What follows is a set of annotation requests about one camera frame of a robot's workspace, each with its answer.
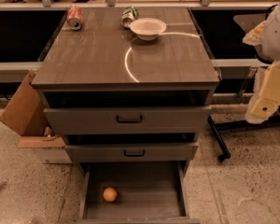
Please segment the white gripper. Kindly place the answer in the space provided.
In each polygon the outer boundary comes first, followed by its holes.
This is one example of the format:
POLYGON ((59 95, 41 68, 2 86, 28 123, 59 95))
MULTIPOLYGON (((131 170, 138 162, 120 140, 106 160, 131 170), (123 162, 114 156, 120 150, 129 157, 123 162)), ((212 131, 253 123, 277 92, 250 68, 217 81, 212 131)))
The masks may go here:
MULTIPOLYGON (((261 45, 265 23, 266 21, 262 21, 247 33, 243 42, 251 46, 261 45)), ((253 92, 245 112, 245 120, 251 124, 261 124, 280 106, 280 61, 258 69, 253 92)))

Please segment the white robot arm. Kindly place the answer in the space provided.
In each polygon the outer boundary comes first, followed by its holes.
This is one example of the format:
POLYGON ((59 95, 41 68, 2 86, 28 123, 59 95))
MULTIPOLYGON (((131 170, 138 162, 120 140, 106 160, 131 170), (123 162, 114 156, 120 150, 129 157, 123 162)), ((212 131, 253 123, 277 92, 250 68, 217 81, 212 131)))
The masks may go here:
POLYGON ((264 71, 261 85, 256 78, 254 95, 245 113, 248 123, 260 124, 280 106, 280 3, 265 21, 245 35, 243 42, 252 46, 260 45, 261 53, 273 61, 264 71))

